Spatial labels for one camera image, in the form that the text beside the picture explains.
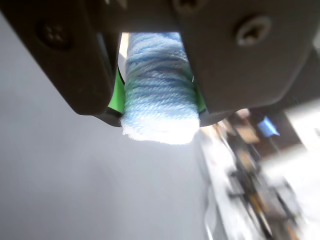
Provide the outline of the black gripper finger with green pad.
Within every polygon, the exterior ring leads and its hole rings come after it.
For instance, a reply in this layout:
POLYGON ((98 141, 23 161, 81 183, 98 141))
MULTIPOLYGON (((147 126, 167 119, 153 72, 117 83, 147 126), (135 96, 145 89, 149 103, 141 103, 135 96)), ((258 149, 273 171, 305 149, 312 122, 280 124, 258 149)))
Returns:
POLYGON ((121 34, 94 29, 83 0, 3 0, 0 10, 72 110, 120 127, 109 104, 121 34))
POLYGON ((211 113, 279 101, 305 65, 317 0, 176 0, 195 80, 211 113))

